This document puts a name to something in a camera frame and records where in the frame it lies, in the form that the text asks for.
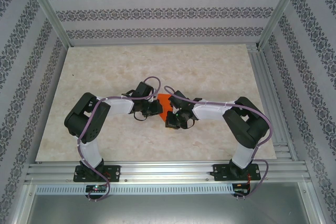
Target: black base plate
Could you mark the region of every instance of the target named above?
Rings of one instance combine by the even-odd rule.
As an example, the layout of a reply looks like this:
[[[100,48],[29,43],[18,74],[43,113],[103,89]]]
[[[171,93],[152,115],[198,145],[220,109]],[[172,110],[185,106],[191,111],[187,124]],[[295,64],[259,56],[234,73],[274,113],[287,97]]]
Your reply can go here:
[[[92,177],[83,177],[76,174],[83,174],[83,167],[80,165],[77,165],[75,168],[74,182],[105,182],[102,177],[99,177],[98,179],[93,179]],[[119,182],[120,165],[104,165],[102,174],[110,182]]]
[[[230,172],[230,166],[228,164],[215,164],[213,165],[214,172],[210,173],[214,176],[215,181],[237,181],[246,180],[248,181],[248,174],[250,175],[250,180],[261,180],[261,175],[259,171],[259,166],[257,164],[250,164],[247,171],[240,178],[236,178]]]

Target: patterned wall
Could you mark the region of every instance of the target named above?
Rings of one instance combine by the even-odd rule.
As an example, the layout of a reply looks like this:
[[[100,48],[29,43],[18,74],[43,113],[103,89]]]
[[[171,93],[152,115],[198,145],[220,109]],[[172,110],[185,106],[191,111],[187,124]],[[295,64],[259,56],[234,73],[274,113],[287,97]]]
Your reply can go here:
[[[66,50],[36,0],[0,0],[0,223],[33,163]]]
[[[335,0],[291,0],[264,54],[327,223],[336,223]]]
[[[74,45],[257,42],[279,0],[50,0]]]

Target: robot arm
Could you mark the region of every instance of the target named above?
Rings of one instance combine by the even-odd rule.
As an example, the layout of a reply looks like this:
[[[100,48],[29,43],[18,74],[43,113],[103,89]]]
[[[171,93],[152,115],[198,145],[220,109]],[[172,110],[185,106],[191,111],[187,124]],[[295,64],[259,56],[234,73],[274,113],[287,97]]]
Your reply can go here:
[[[131,100],[131,98],[146,97],[151,93],[154,93],[154,89],[150,85],[140,82],[136,90],[130,90],[123,94],[129,99],[110,99],[99,104],[89,127],[79,143],[80,151],[91,167],[100,173],[103,171],[104,161],[99,153],[96,137],[100,133],[107,116],[141,112],[147,118],[148,116],[162,113],[162,106],[157,99]],[[92,112],[100,99],[102,98],[96,97],[91,93],[85,93],[80,98],[64,121],[64,125],[71,135],[76,138],[80,136],[89,120],[87,114]],[[99,176],[87,166],[86,162],[80,161],[83,177],[98,179]]]
[[[174,95],[185,98],[180,91],[176,91]],[[170,112],[167,114],[166,127],[187,129],[188,120],[212,119],[225,121],[238,141],[236,153],[230,161],[230,171],[237,178],[245,172],[252,162],[252,155],[259,140],[265,136],[269,129],[263,118],[249,110],[207,104],[210,102],[200,98],[196,98],[194,101],[205,102],[205,104],[194,104],[173,96],[169,100],[176,113]],[[240,97],[234,102],[227,103],[243,105],[260,112],[246,97]],[[248,119],[244,120],[242,117],[246,116],[248,116]]]

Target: black joint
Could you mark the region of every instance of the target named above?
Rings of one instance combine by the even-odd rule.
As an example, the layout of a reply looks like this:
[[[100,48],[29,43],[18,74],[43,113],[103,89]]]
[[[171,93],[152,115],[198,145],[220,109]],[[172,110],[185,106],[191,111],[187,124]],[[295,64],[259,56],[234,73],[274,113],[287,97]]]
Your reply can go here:
[[[154,92],[154,88],[145,82],[140,82],[136,90],[130,90],[127,94],[131,94],[130,97],[139,98],[139,97],[147,97]],[[158,115],[163,112],[162,105],[159,100],[154,100],[153,102],[149,102],[149,100],[141,99],[141,100],[133,100],[134,106],[130,112],[130,114],[135,112],[141,112],[144,117]]]
[[[260,112],[246,97],[240,97],[235,104],[247,106]],[[236,140],[244,147],[254,149],[259,140],[269,130],[267,122],[254,112],[232,107],[225,111],[224,120],[234,134]]]
[[[89,120],[89,117],[84,113],[91,113],[97,103],[97,97],[91,93],[85,93],[79,99],[64,120],[64,126],[68,128],[71,135],[80,136]],[[81,139],[84,144],[93,141],[98,136],[109,110],[110,105],[107,103],[101,102],[99,104],[86,133]]]
[[[180,90],[177,90],[174,95],[186,98]],[[202,98],[195,98],[194,101],[200,101]],[[193,125],[198,118],[193,113],[193,108],[195,103],[183,101],[177,97],[170,96],[168,98],[171,106],[178,109],[178,111],[174,114],[173,112],[168,112],[166,117],[166,127],[173,129],[189,129],[188,128],[188,120],[193,120]]]

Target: gray metal panel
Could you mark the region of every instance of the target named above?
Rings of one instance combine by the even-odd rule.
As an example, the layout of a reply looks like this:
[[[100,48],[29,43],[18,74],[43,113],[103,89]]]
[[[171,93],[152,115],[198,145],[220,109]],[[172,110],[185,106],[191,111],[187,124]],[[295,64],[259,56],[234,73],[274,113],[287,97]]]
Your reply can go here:
[[[253,197],[231,195],[36,195],[28,223],[309,223],[296,184],[265,184]]]

